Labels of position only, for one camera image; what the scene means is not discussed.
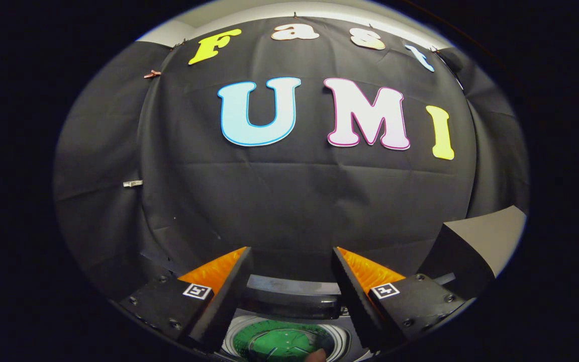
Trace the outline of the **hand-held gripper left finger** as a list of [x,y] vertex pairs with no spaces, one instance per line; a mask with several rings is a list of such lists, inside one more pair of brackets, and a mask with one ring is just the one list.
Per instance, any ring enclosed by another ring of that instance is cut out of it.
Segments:
[[218,352],[253,268],[250,247],[218,257],[183,277],[159,277],[119,307],[163,339],[201,353]]

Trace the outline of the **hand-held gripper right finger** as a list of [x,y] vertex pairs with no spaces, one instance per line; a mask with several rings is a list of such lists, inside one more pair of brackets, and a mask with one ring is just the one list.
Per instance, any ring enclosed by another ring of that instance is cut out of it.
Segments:
[[370,352],[423,338],[467,303],[426,275],[405,277],[341,247],[332,249],[331,262],[352,325]]

